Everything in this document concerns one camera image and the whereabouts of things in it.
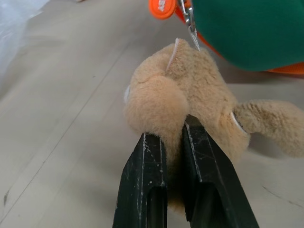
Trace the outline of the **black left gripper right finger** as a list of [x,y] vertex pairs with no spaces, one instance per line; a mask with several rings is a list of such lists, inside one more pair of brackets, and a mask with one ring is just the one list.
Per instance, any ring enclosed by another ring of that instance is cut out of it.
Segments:
[[191,228],[260,228],[232,162],[192,115],[182,129],[182,161]]

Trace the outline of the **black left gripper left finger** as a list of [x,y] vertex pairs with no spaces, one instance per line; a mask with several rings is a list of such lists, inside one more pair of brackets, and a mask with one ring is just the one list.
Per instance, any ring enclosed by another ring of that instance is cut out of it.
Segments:
[[123,168],[112,228],[167,228],[166,150],[155,135],[141,135]]

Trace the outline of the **tan plush bear toy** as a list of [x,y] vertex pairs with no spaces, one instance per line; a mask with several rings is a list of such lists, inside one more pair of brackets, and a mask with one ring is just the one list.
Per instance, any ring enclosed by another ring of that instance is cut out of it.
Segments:
[[176,39],[144,60],[125,92],[124,114],[138,134],[160,137],[166,149],[168,204],[183,213],[182,128],[198,118],[232,162],[248,148],[252,133],[273,140],[291,157],[304,157],[304,111],[286,101],[237,101],[205,49]]

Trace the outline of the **orange and teal backpack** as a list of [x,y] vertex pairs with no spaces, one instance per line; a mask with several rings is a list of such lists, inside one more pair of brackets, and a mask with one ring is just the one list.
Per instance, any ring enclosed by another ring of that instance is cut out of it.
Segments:
[[199,39],[247,71],[304,74],[304,0],[185,0]]

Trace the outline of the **orange rubber zipper tag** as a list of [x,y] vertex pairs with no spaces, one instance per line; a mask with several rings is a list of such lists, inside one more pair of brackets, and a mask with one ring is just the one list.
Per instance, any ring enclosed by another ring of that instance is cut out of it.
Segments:
[[171,17],[177,7],[176,0],[149,0],[149,12],[156,19],[168,19]]

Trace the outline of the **clear plastic sheet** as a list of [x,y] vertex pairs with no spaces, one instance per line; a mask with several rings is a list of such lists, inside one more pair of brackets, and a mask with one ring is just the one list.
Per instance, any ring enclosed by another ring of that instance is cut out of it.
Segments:
[[0,0],[0,78],[21,47],[28,21],[50,0]]

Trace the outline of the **silver metal keychain clip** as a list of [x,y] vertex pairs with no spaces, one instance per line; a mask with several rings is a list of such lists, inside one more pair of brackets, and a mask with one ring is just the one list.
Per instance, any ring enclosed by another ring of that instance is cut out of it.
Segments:
[[198,42],[197,30],[194,19],[194,8],[191,0],[178,0],[178,4],[182,11],[182,14],[185,19],[188,32],[192,38],[192,41],[198,51],[200,51],[200,45]]

